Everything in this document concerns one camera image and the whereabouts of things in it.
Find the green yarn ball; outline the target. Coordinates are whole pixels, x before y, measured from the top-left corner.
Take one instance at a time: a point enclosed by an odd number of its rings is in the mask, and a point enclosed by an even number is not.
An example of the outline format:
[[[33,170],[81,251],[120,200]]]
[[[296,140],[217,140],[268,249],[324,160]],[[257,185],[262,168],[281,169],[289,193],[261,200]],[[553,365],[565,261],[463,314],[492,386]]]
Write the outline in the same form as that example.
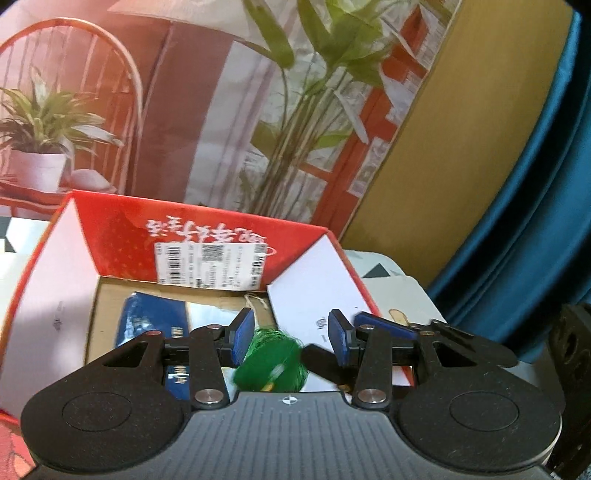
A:
[[[277,329],[257,329],[232,382],[240,391],[300,392],[308,380],[301,353],[296,338]]]

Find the blue cotton pad package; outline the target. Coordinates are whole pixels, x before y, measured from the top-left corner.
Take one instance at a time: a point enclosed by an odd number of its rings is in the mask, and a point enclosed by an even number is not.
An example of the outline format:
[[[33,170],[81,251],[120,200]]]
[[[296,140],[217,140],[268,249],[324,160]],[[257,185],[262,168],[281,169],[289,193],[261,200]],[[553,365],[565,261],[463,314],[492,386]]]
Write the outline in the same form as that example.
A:
[[[150,330],[160,330],[166,339],[189,333],[185,303],[146,293],[134,292],[123,304],[114,346],[132,340]],[[164,387],[179,400],[189,399],[189,367],[169,365]]]

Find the printed living room backdrop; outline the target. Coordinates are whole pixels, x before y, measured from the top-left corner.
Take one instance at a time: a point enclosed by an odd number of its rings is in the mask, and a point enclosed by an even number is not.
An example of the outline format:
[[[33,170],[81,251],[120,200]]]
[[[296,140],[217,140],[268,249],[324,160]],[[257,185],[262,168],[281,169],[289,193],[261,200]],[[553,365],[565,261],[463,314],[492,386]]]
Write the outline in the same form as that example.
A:
[[[71,190],[342,233],[456,1],[5,1],[1,206]]]

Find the red strawberry cardboard box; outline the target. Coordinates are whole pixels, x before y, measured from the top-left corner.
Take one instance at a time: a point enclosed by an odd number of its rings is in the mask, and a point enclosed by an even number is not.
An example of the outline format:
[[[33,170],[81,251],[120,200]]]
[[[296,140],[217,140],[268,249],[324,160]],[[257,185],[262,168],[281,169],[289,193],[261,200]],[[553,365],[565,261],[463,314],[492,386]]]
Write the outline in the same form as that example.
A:
[[[1,331],[1,407],[89,358],[104,278],[269,295],[280,323],[379,308],[329,229],[121,195],[69,193],[32,251]]]

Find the teal curtain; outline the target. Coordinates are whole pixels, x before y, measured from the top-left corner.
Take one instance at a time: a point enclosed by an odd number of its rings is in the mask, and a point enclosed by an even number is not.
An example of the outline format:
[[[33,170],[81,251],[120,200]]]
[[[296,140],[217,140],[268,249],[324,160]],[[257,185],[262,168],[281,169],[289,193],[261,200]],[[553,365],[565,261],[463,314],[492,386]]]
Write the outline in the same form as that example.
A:
[[[565,304],[590,300],[590,4],[508,179],[429,285],[447,322],[536,360]]]

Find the wooden wall panel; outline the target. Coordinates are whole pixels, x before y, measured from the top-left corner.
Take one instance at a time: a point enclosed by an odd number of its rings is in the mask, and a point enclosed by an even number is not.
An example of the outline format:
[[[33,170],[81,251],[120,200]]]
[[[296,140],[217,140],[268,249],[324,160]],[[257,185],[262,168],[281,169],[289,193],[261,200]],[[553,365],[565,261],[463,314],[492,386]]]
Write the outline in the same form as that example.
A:
[[[429,284],[484,215],[547,98],[571,23],[562,1],[466,1],[348,229]]]

